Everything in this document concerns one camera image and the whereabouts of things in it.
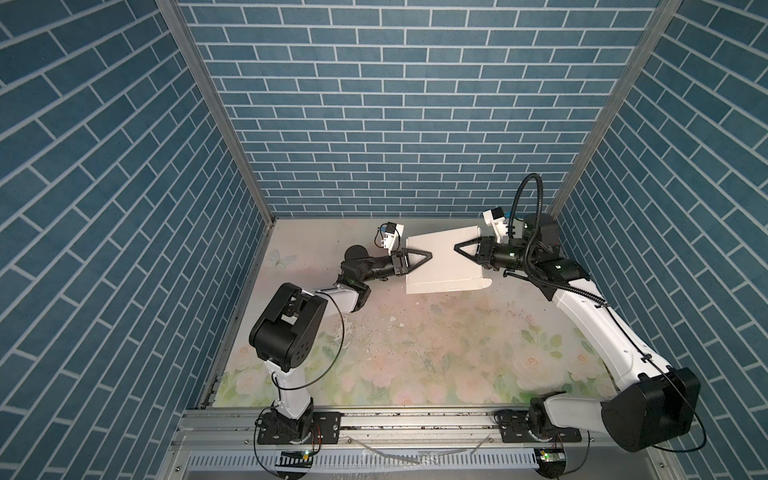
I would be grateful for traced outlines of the white paper box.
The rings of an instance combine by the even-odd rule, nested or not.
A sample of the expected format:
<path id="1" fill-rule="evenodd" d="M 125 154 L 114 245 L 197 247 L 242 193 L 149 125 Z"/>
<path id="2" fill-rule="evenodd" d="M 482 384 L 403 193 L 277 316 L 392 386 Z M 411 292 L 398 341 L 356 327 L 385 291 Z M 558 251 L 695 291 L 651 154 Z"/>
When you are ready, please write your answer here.
<path id="1" fill-rule="evenodd" d="M 489 288 L 483 268 L 461 255 L 453 247 L 456 243 L 481 236 L 477 226 L 456 228 L 441 232 L 411 236 L 406 246 L 432 253 L 432 258 L 406 275 L 406 293 L 431 294 L 473 291 Z"/>

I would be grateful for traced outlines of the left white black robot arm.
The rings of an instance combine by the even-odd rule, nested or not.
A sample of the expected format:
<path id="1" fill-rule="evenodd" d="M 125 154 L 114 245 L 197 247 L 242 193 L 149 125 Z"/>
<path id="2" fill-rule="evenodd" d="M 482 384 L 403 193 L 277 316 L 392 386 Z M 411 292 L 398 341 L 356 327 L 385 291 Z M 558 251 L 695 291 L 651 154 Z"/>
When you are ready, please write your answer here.
<path id="1" fill-rule="evenodd" d="M 354 245 L 345 252 L 333 286 L 310 291 L 289 282 L 280 285 L 248 337 L 278 392 L 267 420 L 280 438 L 299 443 L 317 431 L 312 425 L 314 403 L 309 393 L 313 383 L 306 379 L 302 364 L 323 319 L 329 314 L 343 319 L 360 310 L 371 293 L 369 280 L 407 275 L 432 258 L 428 251 L 410 248 L 373 257 L 365 247 Z"/>

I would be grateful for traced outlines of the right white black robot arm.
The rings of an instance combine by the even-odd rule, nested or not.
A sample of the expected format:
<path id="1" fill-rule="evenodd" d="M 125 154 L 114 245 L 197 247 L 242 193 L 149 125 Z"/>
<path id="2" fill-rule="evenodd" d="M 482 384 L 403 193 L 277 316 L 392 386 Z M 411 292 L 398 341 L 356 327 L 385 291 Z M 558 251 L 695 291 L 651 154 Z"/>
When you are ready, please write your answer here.
<path id="1" fill-rule="evenodd" d="M 489 213 L 491 236 L 454 245 L 454 251 L 488 270 L 537 287 L 579 328 L 609 372 L 616 391 L 608 399 L 550 392 L 530 402 L 532 435 L 548 441 L 561 429 L 607 434 L 637 452 L 689 433 L 697 420 L 700 381 L 688 368 L 674 368 L 615 313 L 589 273 L 560 254 L 559 226 L 549 215 L 531 214 L 513 235 L 501 209 Z"/>

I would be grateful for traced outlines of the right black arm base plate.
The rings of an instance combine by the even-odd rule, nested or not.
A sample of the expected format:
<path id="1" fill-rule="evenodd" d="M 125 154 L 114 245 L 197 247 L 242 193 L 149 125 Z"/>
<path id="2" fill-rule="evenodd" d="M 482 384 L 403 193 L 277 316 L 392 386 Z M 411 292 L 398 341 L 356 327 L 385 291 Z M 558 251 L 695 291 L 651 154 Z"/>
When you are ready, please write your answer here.
<path id="1" fill-rule="evenodd" d="M 574 428 L 552 426 L 529 411 L 500 409 L 492 414 L 502 442 L 512 443 L 579 443 L 581 432 Z"/>

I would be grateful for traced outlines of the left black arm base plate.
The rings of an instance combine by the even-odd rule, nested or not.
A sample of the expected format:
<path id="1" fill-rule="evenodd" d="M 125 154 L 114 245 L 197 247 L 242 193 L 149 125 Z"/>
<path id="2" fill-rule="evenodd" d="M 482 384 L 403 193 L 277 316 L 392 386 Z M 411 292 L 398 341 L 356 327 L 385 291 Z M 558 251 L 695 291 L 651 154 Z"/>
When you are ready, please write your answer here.
<path id="1" fill-rule="evenodd" d="M 299 419 L 288 418 L 268 409 L 260 419 L 256 442 L 259 445 L 305 444 L 316 434 L 315 442 L 337 444 L 342 414 L 337 411 L 313 412 Z"/>

